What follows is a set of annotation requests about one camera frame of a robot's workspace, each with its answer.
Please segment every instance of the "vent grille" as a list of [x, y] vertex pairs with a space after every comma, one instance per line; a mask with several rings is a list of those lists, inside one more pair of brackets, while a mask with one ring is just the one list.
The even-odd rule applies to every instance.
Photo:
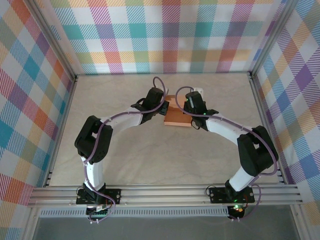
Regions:
[[[116, 208], [112, 217], [225, 217], [228, 216], [228, 207], [123, 207]], [[40, 218], [77, 218], [86, 217], [86, 209], [72, 208], [44, 208]]]

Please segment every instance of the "aluminum frame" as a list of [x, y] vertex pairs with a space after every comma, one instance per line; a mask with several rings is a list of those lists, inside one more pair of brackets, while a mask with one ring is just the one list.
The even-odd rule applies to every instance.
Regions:
[[299, 0], [288, 0], [284, 6], [283, 11], [280, 13], [280, 17], [274, 24], [273, 29], [265, 43], [264, 48], [262, 49], [257, 61], [255, 62], [252, 68], [252, 76], [255, 77], [258, 71], [261, 69], [262, 65], [266, 61], [270, 51], [278, 40], [282, 30], [284, 29], [289, 17], [294, 11]]
[[[210, 207], [233, 206], [232, 203], [210, 203], [205, 189], [212, 184], [169, 184], [169, 185], [110, 185], [108, 189], [121, 189], [121, 200], [117, 208], [126, 207]], [[79, 186], [49, 186], [35, 188], [29, 201], [31, 208], [83, 207], [76, 205], [76, 190]], [[296, 185], [261, 183], [261, 205], [301, 204], [302, 198]], [[255, 199], [259, 190], [253, 187]]]
[[50, 179], [51, 179], [51, 175], [52, 175], [53, 169], [55, 167], [55, 163], [56, 163], [56, 160], [57, 160], [57, 156], [58, 156], [61, 140], [62, 140], [64, 131], [65, 131], [66, 124], [67, 124], [69, 111], [70, 111], [70, 108], [71, 108], [72, 101], [74, 99], [77, 83], [78, 83], [77, 79], [75, 79], [75, 81], [73, 82], [73, 84], [71, 86], [71, 89], [70, 89], [70, 96], [69, 96], [68, 102], [66, 104], [65, 111], [63, 113], [63, 118], [62, 118], [62, 121], [61, 121], [61, 127], [59, 129], [59, 132], [58, 132], [55, 144], [54, 144], [54, 149], [53, 149], [53, 152], [51, 154], [51, 157], [50, 157], [50, 160], [49, 160], [49, 163], [48, 163], [48, 167], [47, 167], [47, 169], [45, 171], [45, 179], [43, 179], [43, 182], [42, 182], [42, 186], [44, 188], [49, 185], [49, 182], [50, 182]]
[[58, 40], [56, 39], [55, 35], [52, 32], [46, 18], [43, 16], [39, 5], [36, 3], [35, 0], [23, 0], [29, 11], [31, 12], [32, 16], [38, 23], [43, 35], [47, 39], [49, 45], [52, 47], [54, 53], [56, 54], [58, 60], [61, 62], [63, 68], [66, 70], [66, 73], [71, 79], [76, 79], [77, 74], [75, 73], [72, 65], [70, 64], [68, 58], [64, 54]]

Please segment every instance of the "metal rail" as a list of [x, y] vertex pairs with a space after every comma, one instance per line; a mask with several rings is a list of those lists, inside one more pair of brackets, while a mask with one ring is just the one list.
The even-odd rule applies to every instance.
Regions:
[[[197, 207], [197, 206], [231, 206], [230, 203], [210, 203], [205, 189], [212, 184], [192, 185], [111, 185], [109, 189], [122, 189], [120, 204], [117, 208], [125, 207]], [[261, 205], [295, 205], [301, 204], [296, 185], [261, 183]], [[48, 186], [35, 188], [29, 201], [30, 208], [44, 207], [83, 207], [76, 205], [78, 186]], [[255, 199], [259, 190], [253, 187]]]
[[59, 59], [60, 63], [62, 64], [64, 70], [68, 74], [68, 76], [75, 80], [76, 73], [73, 70], [68, 58], [65, 56], [64, 51], [62, 50], [58, 40], [56, 39], [55, 35], [52, 32], [46, 18], [43, 16], [40, 7], [36, 3], [35, 0], [23, 0], [25, 5], [28, 7], [29, 11], [31, 12], [32, 16], [38, 23], [41, 32], [47, 39], [49, 45], [52, 47], [54, 53], [56, 54], [57, 58]]
[[272, 50], [273, 46], [278, 40], [278, 37], [280, 36], [282, 30], [284, 29], [286, 23], [288, 22], [288, 19], [290, 18], [292, 12], [294, 11], [297, 3], [299, 0], [288, 0], [286, 5], [284, 6], [284, 9], [282, 13], [280, 14], [280, 17], [274, 24], [274, 27], [269, 35], [269, 38], [262, 49], [262, 52], [260, 53], [255, 65], [252, 69], [252, 76], [255, 77], [259, 70], [261, 69], [262, 65], [265, 63], [270, 51]]

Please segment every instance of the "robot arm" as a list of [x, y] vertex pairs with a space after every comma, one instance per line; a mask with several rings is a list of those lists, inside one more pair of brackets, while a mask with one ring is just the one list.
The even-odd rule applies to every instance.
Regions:
[[[125, 111], [128, 114], [117, 114], [118, 116], [114, 117], [114, 119], [113, 117], [100, 119], [96, 116], [90, 116], [84, 123], [74, 145], [83, 163], [87, 164], [85, 174], [88, 181], [99, 193], [104, 193], [106, 190], [106, 184], [103, 179], [102, 160], [108, 153], [112, 136], [130, 127], [141, 125], [158, 113], [166, 115], [169, 106], [167, 101], [164, 101], [158, 110], [151, 111], [161, 104], [163, 97], [164, 92], [161, 89], [152, 87], [145, 98], [141, 98]], [[95, 134], [98, 133], [99, 128], [106, 120], [108, 122], [101, 129], [96, 150], [87, 162], [87, 159], [94, 150], [96, 143]], [[85, 181], [81, 197], [95, 204], [105, 203], [106, 200], [99, 194], [96, 194], [92, 187]]]
[[203, 101], [202, 95], [198, 91], [192, 91], [185, 95], [186, 101], [184, 103], [183, 110], [194, 115], [192, 121], [198, 126], [208, 132], [216, 133], [222, 137], [230, 140], [238, 146], [239, 158], [241, 167], [236, 174], [231, 177], [225, 183], [225, 191], [229, 200], [235, 199], [241, 194], [253, 180], [262, 171], [273, 165], [273, 159], [267, 148], [260, 142], [253, 134], [245, 129], [254, 132], [259, 135], [270, 147], [276, 160], [278, 160], [278, 154], [273, 142], [263, 126], [257, 126], [255, 128], [249, 126], [237, 127], [240, 125], [226, 119], [218, 111], [213, 109], [207, 109], [206, 102]]

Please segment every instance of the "colorful tartan pattern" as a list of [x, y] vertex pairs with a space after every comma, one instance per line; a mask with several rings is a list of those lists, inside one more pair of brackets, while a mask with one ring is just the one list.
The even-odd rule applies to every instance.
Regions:
[[0, 239], [18, 239], [72, 81], [23, 0], [0, 0]]
[[246, 72], [285, 2], [38, 0], [85, 74]]
[[320, 1], [300, 0], [256, 83], [289, 182], [320, 236]]

